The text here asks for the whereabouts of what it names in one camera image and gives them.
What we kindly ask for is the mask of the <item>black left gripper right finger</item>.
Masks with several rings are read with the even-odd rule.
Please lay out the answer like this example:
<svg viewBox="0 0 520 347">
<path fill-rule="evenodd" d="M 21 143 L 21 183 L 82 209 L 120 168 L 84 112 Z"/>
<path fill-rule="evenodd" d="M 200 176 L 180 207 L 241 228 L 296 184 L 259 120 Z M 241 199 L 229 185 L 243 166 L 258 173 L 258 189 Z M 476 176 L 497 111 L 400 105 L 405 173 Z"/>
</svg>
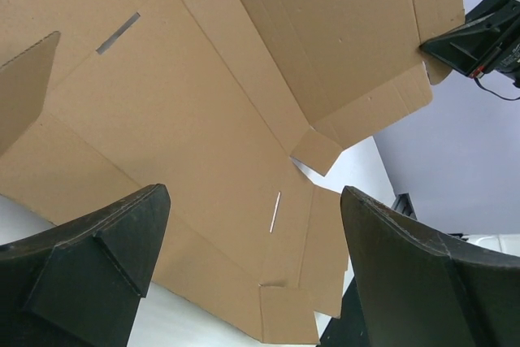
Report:
<svg viewBox="0 0 520 347">
<path fill-rule="evenodd" d="M 519 258 L 442 233 L 347 186 L 340 197 L 373 346 L 517 346 Z"/>
</svg>

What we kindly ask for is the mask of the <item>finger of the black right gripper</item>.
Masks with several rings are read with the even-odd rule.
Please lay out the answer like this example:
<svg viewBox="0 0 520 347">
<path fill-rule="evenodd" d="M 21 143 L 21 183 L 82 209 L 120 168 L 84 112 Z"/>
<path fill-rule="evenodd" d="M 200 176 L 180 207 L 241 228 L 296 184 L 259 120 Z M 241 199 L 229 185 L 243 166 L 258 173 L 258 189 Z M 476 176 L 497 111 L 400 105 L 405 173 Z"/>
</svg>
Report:
<svg viewBox="0 0 520 347">
<path fill-rule="evenodd" d="M 464 76 L 477 76 L 501 54 L 503 24 L 485 16 L 427 40 L 419 48 Z"/>
</svg>

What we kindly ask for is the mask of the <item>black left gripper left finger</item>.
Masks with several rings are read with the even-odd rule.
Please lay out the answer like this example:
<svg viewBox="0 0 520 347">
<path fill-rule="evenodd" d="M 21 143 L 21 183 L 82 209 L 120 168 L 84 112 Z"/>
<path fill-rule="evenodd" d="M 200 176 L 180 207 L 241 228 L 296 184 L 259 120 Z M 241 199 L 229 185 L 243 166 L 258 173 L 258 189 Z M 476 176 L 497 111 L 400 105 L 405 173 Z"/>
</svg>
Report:
<svg viewBox="0 0 520 347">
<path fill-rule="evenodd" d="M 125 346 L 162 247 L 171 199 L 152 184 L 1 247 L 3 346 Z"/>
</svg>

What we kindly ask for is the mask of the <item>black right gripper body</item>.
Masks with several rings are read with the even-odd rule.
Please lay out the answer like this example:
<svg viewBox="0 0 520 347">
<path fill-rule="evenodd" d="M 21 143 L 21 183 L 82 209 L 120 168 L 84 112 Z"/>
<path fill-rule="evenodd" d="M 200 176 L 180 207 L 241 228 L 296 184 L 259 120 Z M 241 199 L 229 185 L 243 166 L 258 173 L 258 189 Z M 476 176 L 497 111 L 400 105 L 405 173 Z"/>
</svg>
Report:
<svg viewBox="0 0 520 347">
<path fill-rule="evenodd" d="M 479 79 L 496 71 L 519 86 L 519 1 L 482 0 L 466 14 L 474 32 L 476 63 L 469 77 Z"/>
</svg>

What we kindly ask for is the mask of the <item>brown cardboard box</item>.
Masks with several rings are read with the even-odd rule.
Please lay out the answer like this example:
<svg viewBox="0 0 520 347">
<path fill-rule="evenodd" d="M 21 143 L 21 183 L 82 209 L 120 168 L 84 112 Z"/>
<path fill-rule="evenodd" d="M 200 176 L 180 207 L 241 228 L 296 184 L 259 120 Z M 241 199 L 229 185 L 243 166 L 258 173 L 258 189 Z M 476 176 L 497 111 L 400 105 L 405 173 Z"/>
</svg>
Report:
<svg viewBox="0 0 520 347">
<path fill-rule="evenodd" d="M 462 0 L 1 0 L 1 193 L 62 224 L 162 183 L 154 282 L 267 344 L 340 314 L 338 156 L 428 105 Z"/>
</svg>

